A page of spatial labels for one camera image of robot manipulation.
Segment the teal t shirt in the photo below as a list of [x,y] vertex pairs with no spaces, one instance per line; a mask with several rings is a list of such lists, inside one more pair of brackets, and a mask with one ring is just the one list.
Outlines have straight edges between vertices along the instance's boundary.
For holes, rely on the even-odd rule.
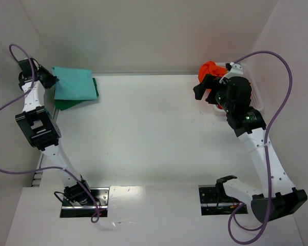
[[52,67],[59,81],[55,84],[54,99],[95,100],[97,95],[92,81],[92,71],[87,69]]

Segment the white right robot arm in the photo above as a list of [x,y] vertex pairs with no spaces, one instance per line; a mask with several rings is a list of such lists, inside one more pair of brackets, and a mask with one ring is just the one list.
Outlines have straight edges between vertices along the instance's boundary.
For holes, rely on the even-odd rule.
[[282,167],[263,116],[251,105],[252,84],[242,67],[230,63],[221,68],[210,61],[200,68],[198,80],[193,88],[195,99],[201,100],[208,92],[206,102],[222,108],[228,125],[248,151],[261,184],[256,189],[233,175],[219,178],[218,199],[239,200],[260,223],[294,214],[307,201],[307,194],[296,188]]

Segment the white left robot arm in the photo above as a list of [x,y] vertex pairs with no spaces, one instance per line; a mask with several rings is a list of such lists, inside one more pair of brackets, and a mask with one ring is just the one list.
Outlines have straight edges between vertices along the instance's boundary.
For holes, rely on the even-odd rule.
[[59,127],[44,106],[45,90],[54,86],[59,79],[33,58],[17,63],[21,69],[19,87],[25,93],[22,113],[15,116],[18,126],[30,145],[59,168],[67,202],[91,205],[89,186],[68,159],[60,142]]

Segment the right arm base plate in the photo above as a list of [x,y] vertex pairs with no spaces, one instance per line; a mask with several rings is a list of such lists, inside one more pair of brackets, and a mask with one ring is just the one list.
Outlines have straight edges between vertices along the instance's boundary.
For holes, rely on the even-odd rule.
[[241,204],[233,197],[218,198],[214,185],[199,186],[198,190],[202,216],[230,215]]

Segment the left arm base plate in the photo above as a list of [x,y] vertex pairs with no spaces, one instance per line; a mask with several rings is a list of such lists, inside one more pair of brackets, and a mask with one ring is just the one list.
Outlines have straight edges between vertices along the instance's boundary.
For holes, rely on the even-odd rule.
[[[100,218],[108,215],[109,188],[91,188],[90,192],[100,209]],[[54,195],[61,202],[60,218],[91,218],[96,212],[96,206],[91,199],[85,204],[71,201],[62,192],[55,191]]]

